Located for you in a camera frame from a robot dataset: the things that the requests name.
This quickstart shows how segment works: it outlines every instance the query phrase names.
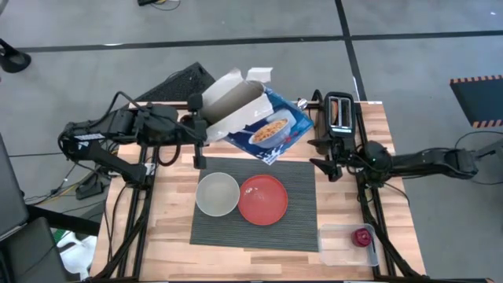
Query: wooden tabletop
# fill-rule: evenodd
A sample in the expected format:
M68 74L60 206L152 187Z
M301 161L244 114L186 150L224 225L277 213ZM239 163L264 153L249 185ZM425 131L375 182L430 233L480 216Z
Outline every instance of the wooden tabletop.
M379 102L362 102L365 128L369 140L377 141L394 153L384 107ZM319 156L307 140L314 131L305 134L279 160L308 161ZM119 157L137 163L138 145L121 145ZM161 158L169 160L174 147L163 147ZM255 158L224 141L204 148L207 157ZM231 248L189 244L199 171L193 168L193 146L182 146L178 161L171 167L159 167L153 190L149 228L141 265L141 280L365 280L373 279L366 266L326 266L317 252L293 252L260 248ZM362 223L360 204L356 201L354 176L343 169L343 177L329 182L315 168L318 227L323 224ZM389 181L403 189L400 178ZM112 209L124 181L115 178L108 192L106 210ZM113 234L114 251L120 246L127 221L132 190L121 196ZM406 199L393 189L380 189L381 202L389 238L403 258L417 272L424 274L416 232ZM91 276L103 269L107 260L108 238L105 221L101 221ZM131 274L136 241L131 245L126 275ZM386 274L384 254L379 248L381 272Z

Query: red plate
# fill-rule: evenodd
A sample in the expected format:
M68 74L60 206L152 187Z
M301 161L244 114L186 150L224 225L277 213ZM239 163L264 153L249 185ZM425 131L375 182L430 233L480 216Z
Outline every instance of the red plate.
M283 217L288 206L288 194L275 177L256 175L246 180L240 189L239 211L249 222L270 225Z

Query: clear plastic container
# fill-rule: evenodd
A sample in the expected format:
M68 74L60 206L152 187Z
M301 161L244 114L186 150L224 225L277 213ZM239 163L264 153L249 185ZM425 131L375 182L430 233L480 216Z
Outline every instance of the clear plastic container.
M366 228L372 236L372 243L364 248L351 240L351 234L361 228ZM375 240L376 233L369 224L325 224L318 231L321 261L328 266L376 266L379 260Z

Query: gray placemat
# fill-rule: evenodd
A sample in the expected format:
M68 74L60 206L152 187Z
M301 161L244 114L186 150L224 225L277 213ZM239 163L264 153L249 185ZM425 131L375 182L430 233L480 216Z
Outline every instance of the gray placemat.
M207 158L207 169L201 171L199 180L214 172L233 176L240 186L254 175L272 175L283 183L288 193L288 208L280 221L257 226L244 219L237 207L228 215L211 217L195 205L190 244L318 251L316 189L311 163L276 161L269 166L260 160Z

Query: white bowl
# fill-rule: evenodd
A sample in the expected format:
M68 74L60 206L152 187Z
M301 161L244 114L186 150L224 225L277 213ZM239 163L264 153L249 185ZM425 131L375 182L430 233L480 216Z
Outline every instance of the white bowl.
M236 180L225 173L211 173L197 185L196 204L206 215L229 214L239 202L240 189Z

